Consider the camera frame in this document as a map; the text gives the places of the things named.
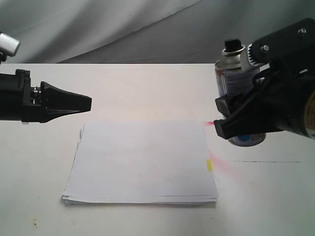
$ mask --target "robotic arm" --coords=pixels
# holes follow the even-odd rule
[[[247,94],[216,99],[226,119],[217,134],[290,131],[315,139],[315,21],[305,19],[256,40],[241,53],[242,70],[269,68],[254,76]]]
[[[0,61],[16,55],[20,42],[0,32]],[[56,88],[42,81],[31,87],[30,72],[0,74],[0,120],[46,123],[52,119],[91,110],[90,97]]]

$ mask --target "yellow sticky note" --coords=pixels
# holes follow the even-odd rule
[[[212,171],[212,164],[211,164],[210,159],[207,160],[207,165],[208,165],[208,171]]]

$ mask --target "white cloth backdrop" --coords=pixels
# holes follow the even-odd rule
[[[313,0],[2,0],[0,30],[22,63],[214,62],[243,43],[315,18]]]

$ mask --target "dark line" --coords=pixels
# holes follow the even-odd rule
[[[302,163],[301,161],[232,161],[232,162],[252,162],[252,163]]]

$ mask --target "metal can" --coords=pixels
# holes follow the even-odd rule
[[[237,93],[247,93],[253,88],[252,78],[259,73],[259,68],[252,71],[241,69],[240,54],[245,49],[239,39],[228,39],[224,42],[222,56],[215,64],[215,73],[219,96],[234,96]],[[260,144],[266,134],[242,135],[228,139],[232,144],[250,147]]]

